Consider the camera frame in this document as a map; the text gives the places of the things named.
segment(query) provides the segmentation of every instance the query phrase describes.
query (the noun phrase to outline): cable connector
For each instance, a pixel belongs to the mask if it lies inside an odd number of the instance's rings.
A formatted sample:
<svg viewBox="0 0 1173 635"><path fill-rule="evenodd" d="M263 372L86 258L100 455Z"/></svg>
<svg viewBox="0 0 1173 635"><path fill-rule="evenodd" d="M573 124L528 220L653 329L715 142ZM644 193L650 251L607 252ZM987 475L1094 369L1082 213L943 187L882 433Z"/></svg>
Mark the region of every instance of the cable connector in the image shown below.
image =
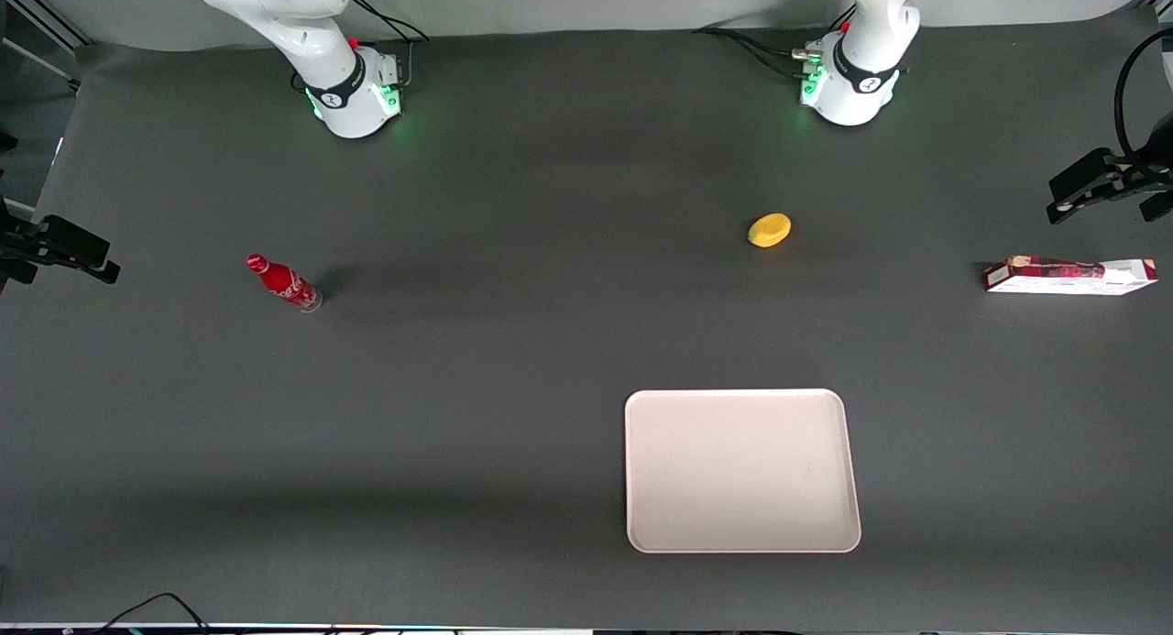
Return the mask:
<svg viewBox="0 0 1173 635"><path fill-rule="evenodd" d="M808 48L792 48L791 60L801 60L812 65L822 65L822 52Z"/></svg>

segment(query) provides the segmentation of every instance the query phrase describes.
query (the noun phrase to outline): black cable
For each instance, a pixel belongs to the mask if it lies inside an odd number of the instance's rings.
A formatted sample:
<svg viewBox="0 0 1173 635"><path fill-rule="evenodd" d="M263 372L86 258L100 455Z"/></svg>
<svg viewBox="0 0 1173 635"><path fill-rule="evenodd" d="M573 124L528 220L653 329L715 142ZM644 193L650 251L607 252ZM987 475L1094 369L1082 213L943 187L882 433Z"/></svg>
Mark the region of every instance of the black cable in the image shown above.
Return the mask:
<svg viewBox="0 0 1173 635"><path fill-rule="evenodd" d="M697 31L693 31L693 33L701 33L701 34L708 34L708 35L720 35L720 36L728 38L728 39L733 40L734 42L737 42L737 46L739 46L739 47L744 48L746 52L748 52L750 55L752 55L754 60L757 60L758 62L760 62L761 65L764 65L771 72L774 72L775 74L779 74L781 76L789 76L789 77L794 77L794 79L805 79L806 74L804 74L801 72L788 72L788 70L786 70L786 69L784 69L784 68L774 65L773 62L766 60L765 56L762 56L758 52L753 50L753 46L751 46L750 43L746 43L741 39L735 38L733 35L725 34L725 33L712 33L712 31L714 31L714 29L717 29L717 28L699 28Z"/></svg>
<svg viewBox="0 0 1173 635"><path fill-rule="evenodd" d="M848 19L852 18L853 14L855 14L855 7L856 5L852 4L852 7L848 7L847 9L843 11L842 14L836 16L835 20L830 22L830 26L827 26L827 32L829 33L832 31L838 31L839 26L842 26L843 22L846 22Z"/></svg>
<svg viewBox="0 0 1173 635"><path fill-rule="evenodd" d="M730 31L728 28L698 28L696 32L705 35L724 35L726 38L739 39L744 42L750 43L758 50L761 50L762 53L767 53L769 55L785 55L786 58L789 58L791 55L791 52L788 50L764 45L758 40L751 38L750 35L746 35L745 33L739 33L738 31Z"/></svg>
<svg viewBox="0 0 1173 635"><path fill-rule="evenodd" d="M399 35L399 38L404 38L405 42L412 43L412 39L408 38L402 31L400 31L399 26L395 26L388 19L384 18L382 14L375 12L375 9L373 7L367 7L365 4L360 2L359 0L354 0L354 1L355 1L355 5L358 5L359 7L361 7L365 11L369 12L371 14L375 15L380 21L382 21L384 23L386 23L387 26L389 26L391 29L393 29L395 32L395 34Z"/></svg>
<svg viewBox="0 0 1173 635"><path fill-rule="evenodd" d="M379 19L382 19L382 21L385 21L386 25L393 26L394 23L399 23L400 26L407 26L408 28L411 28L412 31L414 31L416 35L419 35L420 38L422 38L423 41L426 41L426 42L430 42L432 41L432 38L428 38L427 34L423 33L423 31L420 31L419 28L416 28L415 26L408 23L407 21L404 21L402 19L395 19L394 16L387 16L385 13L381 13L378 9L375 9L375 7L373 5L371 5L368 1L366 1L366 0L354 0L354 1L362 9L369 12L371 14L374 14ZM395 28L395 32L399 33L404 38L405 41L411 41L411 40L407 39L406 35L404 35L402 31L399 31L398 28Z"/></svg>
<svg viewBox="0 0 1173 635"><path fill-rule="evenodd" d="M399 88L406 88L412 85L412 75L415 73L414 58L412 56L412 48L414 46L415 42L407 42L407 77L398 86Z"/></svg>
<svg viewBox="0 0 1173 635"><path fill-rule="evenodd" d="M138 603L137 606L134 606L134 607L130 607L130 608L127 608L127 609L120 612L117 615L115 615L114 619L111 619L110 621L107 621L106 626L99 628L96 630L96 633L104 633L104 631L109 630L109 628L111 626L114 626L114 623L121 622L122 617L126 617L128 614L135 612L136 609L138 609L138 608L141 608L143 606L147 606L147 604L156 601L158 599L163 599L163 597L171 599L176 603L179 603L179 607L182 607L184 609L184 612L187 612L191 616L191 620L196 623L196 626L199 627L201 635L208 635L208 622L204 621L198 614L196 614L196 610L191 609L191 606L189 606L188 603L184 603L183 599L176 596L175 594L172 594L170 592L163 592L162 594L155 594L154 596L151 596L150 599L147 599L145 601Z"/></svg>
<svg viewBox="0 0 1173 635"><path fill-rule="evenodd" d="M1116 80L1116 92L1112 95L1112 117L1116 122L1116 140L1120 143L1124 157L1132 163L1132 167L1139 170L1140 175L1144 175L1152 181L1173 185L1173 180L1168 176L1157 174L1147 165L1147 163L1145 163L1144 160L1137 156L1137 150L1133 149L1132 143L1128 142L1128 131L1124 128L1124 87L1128 83L1128 74L1132 73L1132 66L1135 65L1137 59L1140 58L1140 54L1144 53L1150 45L1161 38L1168 36L1173 36L1173 28L1157 31L1152 35L1148 35L1145 41L1140 42L1134 49L1132 49L1132 53L1128 54L1127 60L1124 61L1124 66L1120 67L1120 76Z"/></svg>

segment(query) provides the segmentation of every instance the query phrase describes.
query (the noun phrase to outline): metal frame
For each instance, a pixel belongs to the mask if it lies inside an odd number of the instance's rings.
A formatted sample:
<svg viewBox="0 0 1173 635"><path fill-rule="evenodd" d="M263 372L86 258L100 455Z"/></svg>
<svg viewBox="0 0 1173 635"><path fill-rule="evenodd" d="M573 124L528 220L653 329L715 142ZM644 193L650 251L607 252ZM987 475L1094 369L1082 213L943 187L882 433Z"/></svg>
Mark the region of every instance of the metal frame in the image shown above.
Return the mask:
<svg viewBox="0 0 1173 635"><path fill-rule="evenodd" d="M21 14L33 21L60 47L70 54L76 47L91 46L94 40L70 22L59 9L47 0L6 0Z"/></svg>
<svg viewBox="0 0 1173 635"><path fill-rule="evenodd" d="M25 214L27 216L33 216L34 214L36 214L36 207L29 207L28 204L25 204L23 202L16 202L15 200L8 200L8 197L5 197L4 202L5 202L5 204L8 205L8 210L9 211L13 210L13 209L18 209L19 211L21 211L22 214Z"/></svg>
<svg viewBox="0 0 1173 635"><path fill-rule="evenodd" d="M1161 23L1173 23L1173 0L1139 0L1137 7L1151 5L1157 11L1157 20Z"/></svg>

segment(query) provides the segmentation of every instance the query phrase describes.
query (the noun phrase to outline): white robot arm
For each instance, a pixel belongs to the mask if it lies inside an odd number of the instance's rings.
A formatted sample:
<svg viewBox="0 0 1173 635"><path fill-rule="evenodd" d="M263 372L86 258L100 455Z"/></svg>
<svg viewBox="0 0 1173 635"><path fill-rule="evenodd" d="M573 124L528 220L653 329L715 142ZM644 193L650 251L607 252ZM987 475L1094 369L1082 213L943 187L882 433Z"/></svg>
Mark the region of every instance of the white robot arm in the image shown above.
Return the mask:
<svg viewBox="0 0 1173 635"><path fill-rule="evenodd" d="M280 49L306 85L314 114L345 139L379 130L400 112L393 55L352 47L333 16L351 0L204 0Z"/></svg>
<svg viewBox="0 0 1173 635"><path fill-rule="evenodd" d="M800 103L843 126L862 124L891 100L896 69L921 27L921 9L909 0L855 0L850 29L807 43L823 59L804 83Z"/></svg>

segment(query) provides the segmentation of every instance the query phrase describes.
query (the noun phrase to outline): green led light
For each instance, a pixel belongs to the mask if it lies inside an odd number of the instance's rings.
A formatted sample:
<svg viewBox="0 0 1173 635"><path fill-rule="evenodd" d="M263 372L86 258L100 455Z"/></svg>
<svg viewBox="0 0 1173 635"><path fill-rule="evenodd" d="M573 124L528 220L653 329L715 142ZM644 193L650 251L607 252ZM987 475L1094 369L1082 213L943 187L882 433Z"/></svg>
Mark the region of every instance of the green led light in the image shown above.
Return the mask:
<svg viewBox="0 0 1173 635"><path fill-rule="evenodd" d="M313 116L321 120L321 110L318 108L318 101L314 101L313 95L310 94L310 88L305 89L305 97L310 100L310 104L313 106Z"/></svg>
<svg viewBox="0 0 1173 635"><path fill-rule="evenodd" d="M371 92L377 93L379 96L379 106L382 107L382 112L388 117L393 117L399 114L399 99L395 95L396 88L393 86L377 86L371 83Z"/></svg>
<svg viewBox="0 0 1173 635"><path fill-rule="evenodd" d="M827 68L821 65L814 70L814 74L807 76L807 85L802 86L802 94L799 95L799 101L804 106L814 106L815 100L819 99L819 93L822 92L822 83L826 80Z"/></svg>

